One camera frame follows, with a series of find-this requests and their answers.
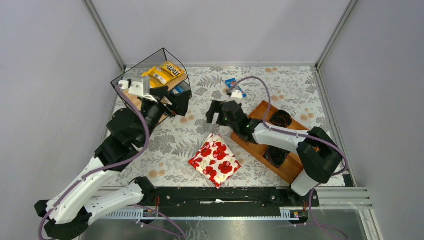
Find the blue white candy bar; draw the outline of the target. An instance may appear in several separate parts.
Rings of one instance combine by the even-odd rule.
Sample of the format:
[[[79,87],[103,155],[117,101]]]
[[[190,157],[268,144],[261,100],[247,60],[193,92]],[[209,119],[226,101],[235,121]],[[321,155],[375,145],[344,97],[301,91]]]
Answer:
[[[183,93],[183,92],[185,92],[186,90],[185,90],[185,88],[184,87],[182,87],[181,85],[178,85],[178,86],[176,86],[173,90],[172,90],[172,92],[174,93],[174,94],[180,94],[180,93]]]

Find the yellow candy bar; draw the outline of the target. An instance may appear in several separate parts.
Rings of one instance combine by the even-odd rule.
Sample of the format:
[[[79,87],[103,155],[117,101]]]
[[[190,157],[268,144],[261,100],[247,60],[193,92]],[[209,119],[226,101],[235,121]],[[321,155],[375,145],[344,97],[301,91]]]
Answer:
[[[155,79],[154,77],[152,77],[152,76],[149,74],[149,72],[150,72],[150,71],[146,71],[146,72],[142,73],[142,74],[141,74],[141,77],[142,77],[142,79],[143,79],[145,82],[149,82],[149,86],[150,86],[150,88],[156,88],[156,87],[157,87],[156,79]]]
[[[148,71],[149,71],[149,74],[153,78],[155,78],[156,80],[158,80],[162,85],[166,85],[170,81],[176,79],[176,77],[173,77],[172,75],[170,75],[168,72],[166,72],[165,70],[163,70],[159,66],[154,66],[154,67],[152,67]]]

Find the yellow m&m candy bag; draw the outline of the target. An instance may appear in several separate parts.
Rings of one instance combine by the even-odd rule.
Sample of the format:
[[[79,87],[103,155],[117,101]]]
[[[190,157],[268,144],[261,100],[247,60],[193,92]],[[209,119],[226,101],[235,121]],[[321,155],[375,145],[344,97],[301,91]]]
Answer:
[[[178,78],[181,75],[186,73],[186,71],[183,68],[177,66],[176,64],[174,64],[171,61],[164,62],[160,67],[163,70],[165,70],[167,73],[172,75],[174,78]]]

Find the blue m&m candy bag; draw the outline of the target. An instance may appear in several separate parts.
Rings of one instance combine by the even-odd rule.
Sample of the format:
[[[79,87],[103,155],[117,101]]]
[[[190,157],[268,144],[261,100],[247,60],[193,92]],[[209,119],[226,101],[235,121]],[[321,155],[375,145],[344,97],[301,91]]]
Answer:
[[[243,98],[247,97],[247,94],[242,90],[242,88],[238,85],[236,86],[236,84],[238,83],[236,78],[225,80],[224,83],[227,85],[229,89],[234,88],[235,90],[241,92]]]

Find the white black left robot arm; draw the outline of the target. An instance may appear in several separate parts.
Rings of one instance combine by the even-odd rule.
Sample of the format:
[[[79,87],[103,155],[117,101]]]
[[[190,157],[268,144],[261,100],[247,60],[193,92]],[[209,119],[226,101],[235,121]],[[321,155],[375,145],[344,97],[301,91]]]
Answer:
[[[154,129],[167,111],[163,99],[170,99],[176,105],[176,113],[181,115],[187,112],[191,92],[174,94],[167,86],[142,90],[137,94],[142,100],[138,108],[124,94],[123,84],[115,89],[125,107],[117,110],[107,123],[109,136],[63,192],[34,206],[41,218],[40,240],[73,240],[109,213],[127,206],[161,202],[157,189],[146,177],[137,177],[129,185],[102,197],[94,198],[94,194],[148,148]]]

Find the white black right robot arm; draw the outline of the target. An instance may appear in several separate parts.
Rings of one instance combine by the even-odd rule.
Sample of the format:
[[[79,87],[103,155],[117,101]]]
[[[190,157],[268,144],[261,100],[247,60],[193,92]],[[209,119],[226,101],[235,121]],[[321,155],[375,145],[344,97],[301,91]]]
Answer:
[[[297,154],[303,166],[301,173],[290,184],[298,196],[306,196],[320,184],[326,184],[335,175],[336,168],[345,160],[344,153],[319,127],[294,130],[271,125],[265,119],[249,118],[236,101],[212,101],[206,112],[207,123],[230,127],[245,143],[267,145]]]

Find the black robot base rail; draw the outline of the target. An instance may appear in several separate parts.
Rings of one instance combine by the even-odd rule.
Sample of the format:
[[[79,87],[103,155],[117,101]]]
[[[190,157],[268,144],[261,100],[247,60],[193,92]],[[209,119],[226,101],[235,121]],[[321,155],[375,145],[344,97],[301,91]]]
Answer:
[[[298,196],[288,187],[171,187],[135,180],[143,197],[139,206],[152,207],[168,217],[279,217],[282,208],[318,207],[318,193]]]

